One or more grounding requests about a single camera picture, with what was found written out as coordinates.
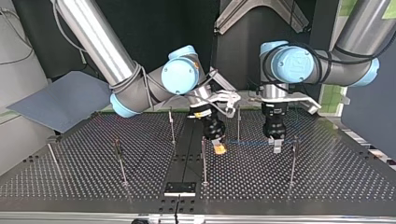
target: label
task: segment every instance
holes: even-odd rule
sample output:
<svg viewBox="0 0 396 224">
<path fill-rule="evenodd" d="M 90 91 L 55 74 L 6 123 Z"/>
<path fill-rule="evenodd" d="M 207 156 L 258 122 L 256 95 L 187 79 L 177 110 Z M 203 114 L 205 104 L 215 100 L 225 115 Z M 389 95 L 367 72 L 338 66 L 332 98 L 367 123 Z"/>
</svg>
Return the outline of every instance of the label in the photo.
<svg viewBox="0 0 396 224">
<path fill-rule="evenodd" d="M 210 114 L 212 114 L 212 111 L 210 109 L 207 109 L 207 110 L 205 110 L 203 112 L 194 113 L 196 118 L 205 117 L 205 116 L 208 116 Z"/>
</svg>

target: green object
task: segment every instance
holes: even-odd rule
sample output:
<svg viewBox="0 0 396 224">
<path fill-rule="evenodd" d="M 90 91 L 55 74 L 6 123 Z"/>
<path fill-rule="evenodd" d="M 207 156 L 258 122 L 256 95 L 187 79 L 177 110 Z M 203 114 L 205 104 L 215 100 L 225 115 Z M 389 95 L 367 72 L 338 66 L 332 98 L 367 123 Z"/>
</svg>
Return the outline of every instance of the green object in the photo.
<svg viewBox="0 0 396 224">
<path fill-rule="evenodd" d="M 391 20 L 391 19 L 395 19 L 395 18 L 396 18 L 396 0 L 391 0 L 382 19 Z"/>
<path fill-rule="evenodd" d="M 335 114 L 337 113 L 338 105 L 341 103 L 341 87 L 324 85 L 324 90 L 321 96 L 320 113 Z"/>
<path fill-rule="evenodd" d="M 340 16 L 349 16 L 357 1 L 358 0 L 343 0 L 341 3 Z"/>
</svg>

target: metal rod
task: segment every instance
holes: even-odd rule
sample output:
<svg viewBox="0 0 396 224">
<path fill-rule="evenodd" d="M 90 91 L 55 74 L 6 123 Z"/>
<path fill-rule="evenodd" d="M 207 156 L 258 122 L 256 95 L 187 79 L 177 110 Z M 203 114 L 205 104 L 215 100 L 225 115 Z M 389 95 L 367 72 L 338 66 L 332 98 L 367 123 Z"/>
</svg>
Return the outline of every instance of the metal rod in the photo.
<svg viewBox="0 0 396 224">
<path fill-rule="evenodd" d="M 118 159 L 118 161 L 120 163 L 120 168 L 121 168 L 122 178 L 123 178 L 122 185 L 128 186 L 129 183 L 128 183 L 128 180 L 126 179 L 125 167 L 123 164 L 121 143 L 120 143 L 120 139 L 118 137 L 116 137 L 116 139 L 114 139 L 114 149 L 115 149 L 115 153 L 116 153 L 116 158 Z"/>
<path fill-rule="evenodd" d="M 205 153 L 205 138 L 202 137 L 201 141 L 201 150 L 202 150 L 202 160 L 204 161 L 204 186 L 207 186 L 209 183 L 207 182 L 207 176 L 206 176 L 206 153 Z"/>
<path fill-rule="evenodd" d="M 241 126 L 241 120 L 242 120 L 242 117 L 241 117 L 241 106 L 240 105 L 238 105 L 238 143 L 239 143 L 239 140 L 241 139 L 241 137 L 240 137 L 240 126 Z"/>
<path fill-rule="evenodd" d="M 300 147 L 300 142 L 299 138 L 297 136 L 294 136 L 294 143 L 293 143 L 293 164 L 291 166 L 291 175 L 290 175 L 290 189 L 294 186 L 294 171 L 295 171 L 295 165 L 296 165 L 296 160 L 297 160 L 297 153 Z"/>
<path fill-rule="evenodd" d="M 173 118 L 172 118 L 172 107 L 169 109 L 169 122 L 171 123 L 171 131 L 172 131 L 172 144 L 175 145 L 176 144 L 176 140 L 175 140 L 175 129 L 174 129 L 174 122 L 173 122 Z"/>
<path fill-rule="evenodd" d="M 47 146 L 49 147 L 50 155 L 52 156 L 53 161 L 58 165 L 58 161 L 56 160 L 55 153 L 53 153 L 52 145 L 50 143 L 47 143 Z"/>
<path fill-rule="evenodd" d="M 119 160 L 119 162 L 120 162 L 120 167 L 121 167 L 121 171 L 122 171 L 123 182 L 125 185 L 128 185 L 128 181 L 126 180 L 126 174 L 125 174 L 123 162 L 122 162 L 122 160 Z"/>
<path fill-rule="evenodd" d="M 53 148 L 52 148 L 51 143 L 47 143 L 47 146 L 49 147 L 50 155 L 51 155 L 53 161 L 55 162 L 56 168 L 58 169 L 59 175 L 61 176 L 61 179 L 62 179 L 63 177 L 62 177 L 61 167 L 59 166 L 59 162 L 58 162 L 58 160 L 56 159 L 56 156 L 55 156 L 55 153 L 54 153 L 54 150 L 53 150 Z"/>
</svg>

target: grey wall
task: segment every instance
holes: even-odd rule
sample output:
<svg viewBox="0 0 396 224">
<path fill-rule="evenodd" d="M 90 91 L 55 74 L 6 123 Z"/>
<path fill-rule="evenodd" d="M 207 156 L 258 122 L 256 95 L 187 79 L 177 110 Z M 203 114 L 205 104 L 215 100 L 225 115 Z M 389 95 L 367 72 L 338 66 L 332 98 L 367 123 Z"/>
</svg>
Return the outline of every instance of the grey wall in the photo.
<svg viewBox="0 0 396 224">
<path fill-rule="evenodd" d="M 9 0 L 0 7 L 13 9 Z M 20 34 L 18 20 L 11 19 Z M 29 49 L 15 36 L 0 16 L 0 63 L 25 57 Z M 53 131 L 21 116 L 6 116 L 6 106 L 47 85 L 44 72 L 33 54 L 19 63 L 0 65 L 0 175 L 42 148 Z"/>
<path fill-rule="evenodd" d="M 396 158 L 396 43 L 379 57 L 380 69 L 373 83 L 348 88 L 350 105 L 344 107 L 341 121 L 352 131 Z"/>
</svg>

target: grey panel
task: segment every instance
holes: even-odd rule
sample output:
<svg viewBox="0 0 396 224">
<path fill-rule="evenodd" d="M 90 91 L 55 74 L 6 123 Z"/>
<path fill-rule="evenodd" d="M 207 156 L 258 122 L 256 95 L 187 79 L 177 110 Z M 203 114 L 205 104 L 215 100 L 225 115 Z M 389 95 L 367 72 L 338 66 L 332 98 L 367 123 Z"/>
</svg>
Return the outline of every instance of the grey panel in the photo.
<svg viewBox="0 0 396 224">
<path fill-rule="evenodd" d="M 70 72 L 8 109 L 65 133 L 87 119 L 92 112 L 109 105 L 110 94 L 111 90 L 105 82 L 82 72 Z"/>
<path fill-rule="evenodd" d="M 348 88 L 350 105 L 344 106 L 341 121 L 389 157 L 396 158 L 396 44 L 379 57 L 380 68 L 373 83 Z"/>
</svg>

